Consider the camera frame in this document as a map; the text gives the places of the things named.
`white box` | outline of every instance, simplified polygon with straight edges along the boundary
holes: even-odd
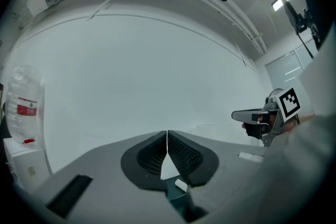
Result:
[[[47,0],[27,0],[27,6],[33,17],[49,8],[52,2]]]
[[[21,145],[13,138],[5,138],[4,146],[14,182],[28,193],[50,176],[45,152],[36,142]]]

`black rectangular object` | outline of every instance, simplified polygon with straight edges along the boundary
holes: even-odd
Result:
[[[253,114],[252,114],[252,117],[251,117],[251,120],[252,120],[252,121],[258,121],[258,114],[253,113]]]
[[[92,181],[91,177],[77,175],[47,206],[49,210],[66,218],[70,210],[74,207],[80,196]]]

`black mesh object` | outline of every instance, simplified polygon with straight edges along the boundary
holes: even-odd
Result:
[[[216,153],[174,131],[168,131],[168,153],[185,182],[192,187],[205,185],[219,166]]]
[[[167,154],[167,131],[158,132],[151,138],[131,147],[121,157],[121,169],[137,187],[167,191],[160,179],[161,166]]]
[[[203,162],[203,156],[174,135],[168,138],[169,155],[181,176],[185,177],[195,171]]]
[[[148,173],[160,177],[162,163],[166,155],[166,136],[161,136],[159,139],[140,150],[137,159],[139,165]]]

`white wall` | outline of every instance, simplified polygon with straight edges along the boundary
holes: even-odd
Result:
[[[16,66],[41,73],[54,172],[94,147],[159,130],[250,144],[231,113],[260,107],[265,96],[234,45],[187,14],[151,5],[114,4],[87,21],[96,6],[38,18],[1,76],[5,94]]]

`black and white fiducial tag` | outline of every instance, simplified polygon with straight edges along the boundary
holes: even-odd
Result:
[[[300,111],[300,102],[294,88],[287,88],[275,96],[284,121]]]

